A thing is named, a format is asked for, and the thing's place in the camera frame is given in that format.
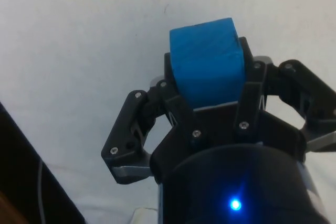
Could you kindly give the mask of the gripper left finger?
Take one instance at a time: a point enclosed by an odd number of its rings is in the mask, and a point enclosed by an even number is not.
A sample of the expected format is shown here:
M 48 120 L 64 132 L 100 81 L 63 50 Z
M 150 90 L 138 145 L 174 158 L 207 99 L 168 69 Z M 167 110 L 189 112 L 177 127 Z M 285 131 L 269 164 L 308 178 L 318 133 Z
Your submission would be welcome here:
M 144 149 L 158 117 L 172 128 L 153 153 Z M 131 184 L 153 176 L 160 184 L 182 161 L 208 147 L 202 123 L 177 90 L 170 53 L 164 55 L 164 78 L 149 91 L 130 92 L 101 151 L 115 181 Z

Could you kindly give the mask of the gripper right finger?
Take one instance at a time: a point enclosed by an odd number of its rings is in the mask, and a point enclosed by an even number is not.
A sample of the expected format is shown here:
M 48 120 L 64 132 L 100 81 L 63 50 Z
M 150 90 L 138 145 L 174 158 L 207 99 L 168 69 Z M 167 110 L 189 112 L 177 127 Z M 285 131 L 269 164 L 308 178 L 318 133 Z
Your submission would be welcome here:
M 262 138 L 289 153 L 335 152 L 335 91 L 298 60 L 275 66 L 268 57 L 253 57 L 247 39 L 243 49 L 246 81 L 237 105 L 235 137 L 241 143 Z M 303 119 L 290 129 L 265 112 L 268 96 L 278 96 Z

